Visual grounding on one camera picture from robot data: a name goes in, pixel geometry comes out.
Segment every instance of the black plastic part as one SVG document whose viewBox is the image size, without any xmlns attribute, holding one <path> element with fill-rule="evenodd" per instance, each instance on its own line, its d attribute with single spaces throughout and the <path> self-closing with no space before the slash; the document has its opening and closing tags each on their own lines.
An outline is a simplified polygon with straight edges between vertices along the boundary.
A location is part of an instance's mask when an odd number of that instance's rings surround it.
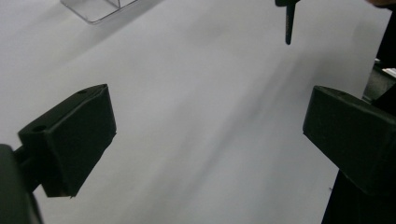
<svg viewBox="0 0 396 224">
<path fill-rule="evenodd" d="M 367 195 L 338 172 L 322 224 L 394 224 L 395 211 L 395 195 Z"/>
<path fill-rule="evenodd" d="M 41 183 L 49 197 L 76 196 L 115 134 L 107 85 L 78 91 L 19 132 L 17 160 L 25 172 L 37 169 L 26 185 Z"/>
<path fill-rule="evenodd" d="M 0 223 L 40 224 L 42 218 L 32 193 L 23 185 L 11 147 L 0 145 Z"/>
<path fill-rule="evenodd" d="M 286 7 L 290 5 L 295 5 L 300 2 L 300 0 L 275 0 L 275 5 L 277 7 Z"/>
<path fill-rule="evenodd" d="M 396 117 L 342 91 L 315 87 L 304 134 L 364 193 L 396 186 Z"/>
<path fill-rule="evenodd" d="M 293 33 L 294 12 L 296 5 L 289 5 L 286 7 L 286 36 L 285 41 L 287 45 L 291 44 L 291 35 Z"/>
<path fill-rule="evenodd" d="M 382 38 L 381 45 L 379 46 L 376 58 L 383 63 L 385 67 L 395 68 L 396 67 L 396 5 L 392 16 L 389 19 L 387 30 Z"/>
</svg>

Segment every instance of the dark object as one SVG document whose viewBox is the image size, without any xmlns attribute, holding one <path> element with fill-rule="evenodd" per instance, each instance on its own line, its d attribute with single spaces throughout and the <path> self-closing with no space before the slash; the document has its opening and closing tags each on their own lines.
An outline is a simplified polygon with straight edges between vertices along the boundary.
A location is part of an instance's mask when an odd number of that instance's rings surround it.
<svg viewBox="0 0 396 224">
<path fill-rule="evenodd" d="M 291 44 L 291 35 L 293 33 L 295 10 L 296 10 L 296 5 L 290 5 L 290 6 L 286 7 L 286 37 L 285 37 L 285 41 L 286 41 L 287 45 Z"/>
<path fill-rule="evenodd" d="M 293 31 L 294 24 L 294 12 L 296 4 L 300 0 L 275 0 L 275 4 L 277 7 L 286 7 L 286 44 L 290 45 L 291 43 L 291 34 Z"/>
<path fill-rule="evenodd" d="M 0 223 L 42 223 L 32 191 L 76 196 L 116 134 L 107 85 L 78 91 L 0 145 Z"/>
<path fill-rule="evenodd" d="M 395 102 L 395 85 L 372 105 L 314 88 L 304 132 L 340 168 L 322 224 L 396 223 Z"/>
<path fill-rule="evenodd" d="M 315 87 L 304 134 L 364 193 L 396 186 L 396 118 L 342 91 Z"/>
<path fill-rule="evenodd" d="M 382 38 L 376 58 L 383 63 L 384 67 L 396 67 L 396 13 L 390 17 L 387 30 Z"/>
<path fill-rule="evenodd" d="M 396 197 L 370 196 L 358 189 L 340 171 L 322 224 L 394 224 Z"/>
<path fill-rule="evenodd" d="M 42 223 L 35 197 L 25 190 L 12 149 L 0 144 L 0 223 Z"/>
<path fill-rule="evenodd" d="M 42 183 L 49 197 L 76 196 L 115 134 L 107 85 L 78 91 L 19 132 L 17 151 L 29 156 L 18 159 L 34 178 L 28 185 Z"/>
</svg>

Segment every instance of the white surface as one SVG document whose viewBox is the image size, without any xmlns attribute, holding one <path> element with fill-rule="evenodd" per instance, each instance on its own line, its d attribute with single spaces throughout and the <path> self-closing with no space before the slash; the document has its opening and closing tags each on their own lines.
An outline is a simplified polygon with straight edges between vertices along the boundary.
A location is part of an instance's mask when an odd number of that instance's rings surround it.
<svg viewBox="0 0 396 224">
<path fill-rule="evenodd" d="M 314 85 L 362 94 L 389 12 L 304 0 L 141 0 L 90 26 L 57 1 L 0 7 L 0 142 L 109 85 L 118 134 L 46 223 L 319 223 L 336 168 L 304 136 Z"/>
</svg>

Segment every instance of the white table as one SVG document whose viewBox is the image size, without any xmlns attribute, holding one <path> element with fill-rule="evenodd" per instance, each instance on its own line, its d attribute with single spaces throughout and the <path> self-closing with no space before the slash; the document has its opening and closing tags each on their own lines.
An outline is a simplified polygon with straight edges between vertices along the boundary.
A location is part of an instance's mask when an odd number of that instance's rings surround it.
<svg viewBox="0 0 396 224">
<path fill-rule="evenodd" d="M 310 92 L 361 96 L 390 13 L 304 0 L 140 0 L 99 25 L 57 1 L 0 6 L 0 142 L 107 83 L 118 134 L 46 223 L 319 223 L 337 169 L 304 136 Z"/>
</svg>

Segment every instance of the transparent acrylic box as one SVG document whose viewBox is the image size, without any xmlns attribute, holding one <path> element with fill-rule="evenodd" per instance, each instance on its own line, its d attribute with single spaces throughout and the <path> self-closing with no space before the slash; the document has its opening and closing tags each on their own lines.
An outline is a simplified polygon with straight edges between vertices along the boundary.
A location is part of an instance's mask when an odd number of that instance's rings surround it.
<svg viewBox="0 0 396 224">
<path fill-rule="evenodd" d="M 138 0 L 61 0 L 61 3 L 89 24 L 116 14 Z"/>
</svg>

